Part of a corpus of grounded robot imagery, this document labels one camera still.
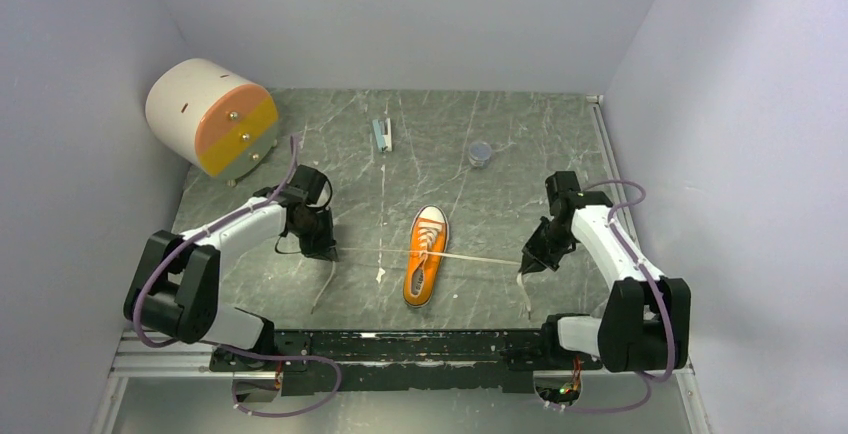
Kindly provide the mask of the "white shoelace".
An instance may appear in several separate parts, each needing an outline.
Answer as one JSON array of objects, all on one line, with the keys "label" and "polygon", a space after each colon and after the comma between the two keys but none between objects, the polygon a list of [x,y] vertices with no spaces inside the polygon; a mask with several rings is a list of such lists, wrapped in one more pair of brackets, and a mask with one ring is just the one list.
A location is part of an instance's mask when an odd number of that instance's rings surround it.
[{"label": "white shoelace", "polygon": [[[413,269],[412,269],[413,274],[416,273],[416,272],[419,272],[419,271],[421,271],[423,273],[425,268],[427,267],[427,262],[429,262],[433,259],[436,259],[436,258],[450,258],[450,259],[458,259],[458,260],[463,260],[463,261],[481,262],[481,263],[487,263],[487,264],[498,264],[498,265],[514,266],[514,267],[518,267],[519,264],[520,264],[519,262],[502,260],[502,259],[484,258],[484,257],[454,254],[454,253],[449,253],[449,252],[427,251],[427,250],[420,250],[420,249],[419,250],[415,250],[415,249],[413,249],[413,250],[408,250],[408,249],[407,250],[399,250],[399,249],[385,249],[385,248],[379,248],[379,249],[367,248],[366,249],[366,248],[352,248],[352,247],[337,247],[336,250],[337,251],[350,251],[350,252],[354,252],[354,251],[355,252],[366,252],[366,251],[367,252],[372,252],[372,251],[376,252],[378,254],[378,265],[377,265],[377,273],[376,273],[376,276],[375,276],[375,281],[377,282],[378,285],[382,283],[382,277],[386,274],[386,269],[384,269],[382,267],[382,256],[383,256],[384,253],[408,254],[409,255],[408,257],[413,261]],[[331,262],[331,263],[332,263],[332,266],[331,266],[331,269],[330,269],[330,274],[328,275],[326,281],[324,282],[323,286],[321,287],[318,294],[316,295],[316,297],[315,297],[315,299],[312,303],[311,309],[310,309],[310,314],[314,313],[322,295],[324,294],[324,292],[326,291],[328,286],[331,284],[333,279],[336,277],[337,267],[338,267],[339,261],[338,262]],[[524,296],[525,310],[527,311],[528,316],[530,316],[532,314],[532,304],[531,304],[530,298],[528,297],[528,295],[526,293],[526,289],[523,287],[524,285],[523,285],[523,281],[521,280],[521,278],[522,278],[522,275],[519,273],[518,278],[517,278],[518,279],[517,283],[518,283],[519,287],[522,289],[522,292],[524,293],[522,295]],[[407,304],[408,304],[408,306],[413,307],[413,308],[420,308],[420,307],[427,305],[431,296],[432,296],[432,293],[430,294],[429,297],[425,296],[424,302],[422,304],[409,304],[409,303],[407,303]]]}]

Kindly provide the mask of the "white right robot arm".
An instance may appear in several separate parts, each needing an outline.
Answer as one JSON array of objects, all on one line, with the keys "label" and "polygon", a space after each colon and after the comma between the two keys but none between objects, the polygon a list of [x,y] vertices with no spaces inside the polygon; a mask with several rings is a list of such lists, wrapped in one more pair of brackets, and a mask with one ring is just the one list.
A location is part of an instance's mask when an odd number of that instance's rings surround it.
[{"label": "white right robot arm", "polygon": [[583,247],[608,290],[601,317],[557,314],[543,325],[542,360],[562,368],[577,353],[610,372],[658,371],[662,377],[686,366],[691,290],[665,275],[625,233],[616,215],[623,209],[598,186],[582,188],[573,171],[545,181],[549,214],[522,248],[518,275],[556,271],[562,259]]}]

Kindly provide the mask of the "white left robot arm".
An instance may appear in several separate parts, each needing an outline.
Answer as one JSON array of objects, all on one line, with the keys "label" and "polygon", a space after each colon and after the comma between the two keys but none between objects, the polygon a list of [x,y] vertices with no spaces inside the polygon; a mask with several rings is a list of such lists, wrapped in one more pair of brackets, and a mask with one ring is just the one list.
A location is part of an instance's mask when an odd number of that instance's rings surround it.
[{"label": "white left robot arm", "polygon": [[124,301],[135,329],[174,342],[236,348],[249,368],[261,370],[277,354],[272,321],[221,303],[222,275],[262,242],[293,235],[308,259],[338,259],[330,201],[333,188],[321,171],[297,166],[282,187],[266,187],[245,204],[198,228],[151,235]]}]

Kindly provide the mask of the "orange canvas sneaker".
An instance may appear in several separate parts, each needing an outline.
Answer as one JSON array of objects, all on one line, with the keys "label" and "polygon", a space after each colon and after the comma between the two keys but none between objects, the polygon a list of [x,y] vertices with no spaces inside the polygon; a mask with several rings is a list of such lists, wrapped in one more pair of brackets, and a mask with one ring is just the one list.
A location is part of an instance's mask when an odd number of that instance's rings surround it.
[{"label": "orange canvas sneaker", "polygon": [[403,288],[403,299],[408,306],[419,308],[430,301],[449,236],[448,219],[441,208],[428,205],[418,211],[410,233]]}]

